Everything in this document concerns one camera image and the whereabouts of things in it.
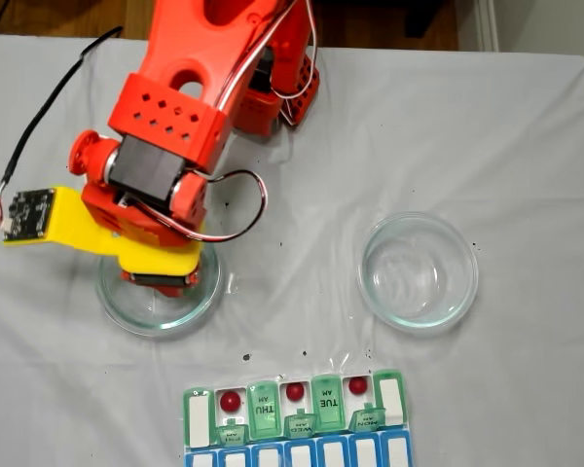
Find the yellow bracket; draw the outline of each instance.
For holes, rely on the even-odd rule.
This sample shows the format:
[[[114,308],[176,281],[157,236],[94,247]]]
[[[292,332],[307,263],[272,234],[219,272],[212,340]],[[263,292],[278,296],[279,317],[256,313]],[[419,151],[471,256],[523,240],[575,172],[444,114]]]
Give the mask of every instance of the yellow bracket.
[[[32,240],[5,241],[8,246],[60,243],[101,256],[116,256],[123,270],[134,274],[188,275],[199,263],[202,244],[162,248],[115,236],[95,222],[80,193],[55,187],[55,197],[45,236]]]

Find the petri dish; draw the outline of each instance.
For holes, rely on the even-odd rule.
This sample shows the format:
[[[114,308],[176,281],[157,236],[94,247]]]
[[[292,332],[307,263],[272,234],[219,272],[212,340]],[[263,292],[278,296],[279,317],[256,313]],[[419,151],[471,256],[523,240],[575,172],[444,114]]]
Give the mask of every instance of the petri dish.
[[[168,336],[188,330],[216,305],[222,288],[222,270],[212,245],[200,256],[200,281],[178,298],[167,297],[151,287],[122,280],[114,257],[102,257],[95,290],[106,313],[122,328],[140,336]]]
[[[366,306],[415,335],[454,326],[478,290],[478,264],[469,244],[446,221],[423,212],[380,221],[368,235],[357,272]]]

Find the white tablecloth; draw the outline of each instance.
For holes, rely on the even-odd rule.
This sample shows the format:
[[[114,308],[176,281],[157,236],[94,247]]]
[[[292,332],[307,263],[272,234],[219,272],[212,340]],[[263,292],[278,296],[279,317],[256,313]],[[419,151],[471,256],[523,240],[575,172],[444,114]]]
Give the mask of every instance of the white tablecloth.
[[[0,37],[0,176],[87,43]],[[87,60],[6,199],[81,186],[70,145],[85,128],[110,134],[144,48],[111,41]],[[191,386],[398,368],[418,466],[584,466],[584,58],[323,50],[318,66],[298,130],[227,145],[220,171],[258,170],[271,204],[218,248],[225,296],[192,334],[114,325],[93,257],[0,244],[0,465],[177,467]],[[220,192],[210,225],[254,207],[251,190]],[[356,290],[366,233],[403,210],[448,220],[478,256],[478,298],[437,339],[385,326]]]

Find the pill organizer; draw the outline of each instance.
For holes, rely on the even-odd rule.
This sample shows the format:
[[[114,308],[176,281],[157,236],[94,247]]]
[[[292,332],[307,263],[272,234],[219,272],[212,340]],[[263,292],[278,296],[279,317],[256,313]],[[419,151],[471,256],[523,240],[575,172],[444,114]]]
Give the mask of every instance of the pill organizer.
[[[321,375],[184,393],[185,467],[413,467],[402,375]]]

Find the red pill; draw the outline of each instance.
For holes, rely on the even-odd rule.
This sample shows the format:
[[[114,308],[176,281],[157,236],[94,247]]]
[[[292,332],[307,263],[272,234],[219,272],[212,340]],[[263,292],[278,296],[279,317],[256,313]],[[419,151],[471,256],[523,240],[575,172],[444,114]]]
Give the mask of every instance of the red pill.
[[[365,394],[368,390],[368,381],[365,377],[352,377],[348,382],[348,390],[355,396]]]
[[[285,387],[285,395],[292,402],[300,401],[305,395],[305,387],[301,382],[291,382]]]
[[[221,396],[221,409],[227,413],[237,412],[240,408],[240,396],[235,391],[225,391]]]

